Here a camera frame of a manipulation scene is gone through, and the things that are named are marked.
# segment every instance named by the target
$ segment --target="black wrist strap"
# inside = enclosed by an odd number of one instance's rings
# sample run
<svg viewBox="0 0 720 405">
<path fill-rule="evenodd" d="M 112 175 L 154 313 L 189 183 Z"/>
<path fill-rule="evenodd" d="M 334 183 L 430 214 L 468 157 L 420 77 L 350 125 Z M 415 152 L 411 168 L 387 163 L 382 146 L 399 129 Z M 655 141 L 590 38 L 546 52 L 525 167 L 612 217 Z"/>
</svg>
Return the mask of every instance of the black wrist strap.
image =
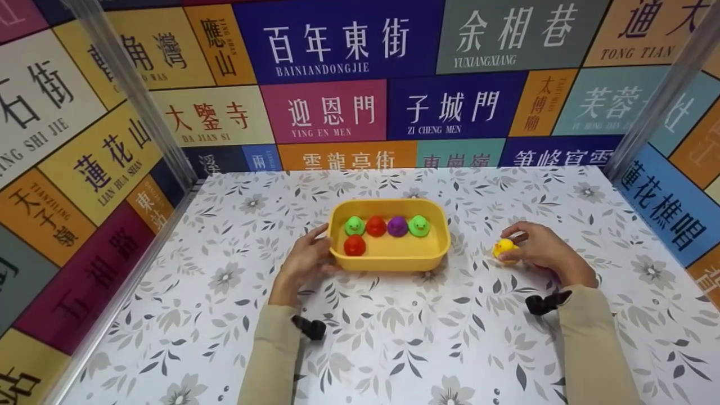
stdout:
<svg viewBox="0 0 720 405">
<path fill-rule="evenodd" d="M 310 340 L 323 340 L 325 330 L 328 328 L 322 321 L 318 321 L 316 319 L 310 322 L 300 315 L 293 315 L 291 320 L 305 336 L 310 338 Z"/>
<path fill-rule="evenodd" d="M 525 298 L 525 305 L 533 315 L 543 316 L 550 311 L 555 311 L 558 306 L 564 304 L 570 298 L 570 295 L 572 295 L 572 291 L 550 294 L 545 298 L 540 295 L 530 295 Z"/>
</svg>

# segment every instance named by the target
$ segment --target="red rubber duck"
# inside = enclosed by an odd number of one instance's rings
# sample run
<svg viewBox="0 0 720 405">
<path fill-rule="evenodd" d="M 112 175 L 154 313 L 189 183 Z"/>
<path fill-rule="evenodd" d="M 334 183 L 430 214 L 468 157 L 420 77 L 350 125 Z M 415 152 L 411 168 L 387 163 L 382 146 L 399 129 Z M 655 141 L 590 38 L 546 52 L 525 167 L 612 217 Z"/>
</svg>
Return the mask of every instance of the red rubber duck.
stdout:
<svg viewBox="0 0 720 405">
<path fill-rule="evenodd" d="M 369 233 L 370 236 L 374 236 L 376 238 L 385 235 L 385 231 L 387 231 L 385 220 L 379 215 L 373 215 L 369 220 L 367 220 L 367 223 L 365 224 L 365 231 Z"/>
<path fill-rule="evenodd" d="M 365 241 L 360 235 L 350 235 L 343 247 L 348 256 L 362 256 L 365 253 Z"/>
</svg>

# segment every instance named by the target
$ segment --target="green rubber duck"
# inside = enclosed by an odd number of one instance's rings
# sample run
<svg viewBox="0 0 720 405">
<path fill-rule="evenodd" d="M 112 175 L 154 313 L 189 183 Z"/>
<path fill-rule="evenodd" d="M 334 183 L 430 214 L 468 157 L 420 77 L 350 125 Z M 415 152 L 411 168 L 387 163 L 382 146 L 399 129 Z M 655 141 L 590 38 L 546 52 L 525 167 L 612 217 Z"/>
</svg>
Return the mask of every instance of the green rubber duck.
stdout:
<svg viewBox="0 0 720 405">
<path fill-rule="evenodd" d="M 430 223 L 422 215 L 415 215 L 408 223 L 408 231 L 418 238 L 423 238 L 430 233 Z"/>
<path fill-rule="evenodd" d="M 365 233 L 365 221 L 358 216 L 352 216 L 345 222 L 345 233 L 350 235 L 362 235 Z"/>
</svg>

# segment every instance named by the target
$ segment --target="dark blue sign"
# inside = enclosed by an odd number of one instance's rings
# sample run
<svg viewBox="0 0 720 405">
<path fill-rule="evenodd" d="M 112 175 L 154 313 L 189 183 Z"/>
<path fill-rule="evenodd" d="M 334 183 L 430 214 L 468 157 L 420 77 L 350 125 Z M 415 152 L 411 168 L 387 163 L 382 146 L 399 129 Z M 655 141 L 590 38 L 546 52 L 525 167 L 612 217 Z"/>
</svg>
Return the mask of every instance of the dark blue sign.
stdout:
<svg viewBox="0 0 720 405">
<path fill-rule="evenodd" d="M 720 241 L 720 207 L 652 146 L 616 186 L 684 267 Z"/>
<path fill-rule="evenodd" d="M 504 138 L 526 72 L 390 80 L 387 138 Z"/>
<path fill-rule="evenodd" d="M 185 191 L 182 190 L 165 159 L 160 159 L 150 170 L 150 175 L 173 207 L 177 207 L 182 197 L 185 196 Z"/>
<path fill-rule="evenodd" d="M 50 26 L 75 19 L 70 9 L 62 0 L 33 0 Z M 103 9 L 149 9 L 151 7 L 179 6 L 181 0 L 99 0 Z"/>
<path fill-rule="evenodd" d="M 500 166 L 605 166 L 622 135 L 508 138 Z"/>
<path fill-rule="evenodd" d="M 215 173 L 249 172 L 248 162 L 240 145 L 199 146 L 182 150 L 200 179 Z"/>
<path fill-rule="evenodd" d="M 234 4 L 259 84 L 432 76 L 443 0 Z"/>
</svg>

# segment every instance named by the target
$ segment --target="person's left hand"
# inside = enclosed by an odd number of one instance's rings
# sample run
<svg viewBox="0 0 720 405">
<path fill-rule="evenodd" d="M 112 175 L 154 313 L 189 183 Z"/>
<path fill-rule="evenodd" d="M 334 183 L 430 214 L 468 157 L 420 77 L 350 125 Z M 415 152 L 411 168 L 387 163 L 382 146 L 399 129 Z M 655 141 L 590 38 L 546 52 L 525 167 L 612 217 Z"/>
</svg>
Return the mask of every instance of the person's left hand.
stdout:
<svg viewBox="0 0 720 405">
<path fill-rule="evenodd" d="M 340 270 L 340 267 L 334 264 L 323 262 L 330 257 L 330 245 L 333 241 L 329 236 L 318 236 L 327 230 L 328 224 L 325 223 L 295 242 L 275 279 L 269 305 L 295 306 L 297 292 L 304 284 L 321 275 Z"/>
</svg>

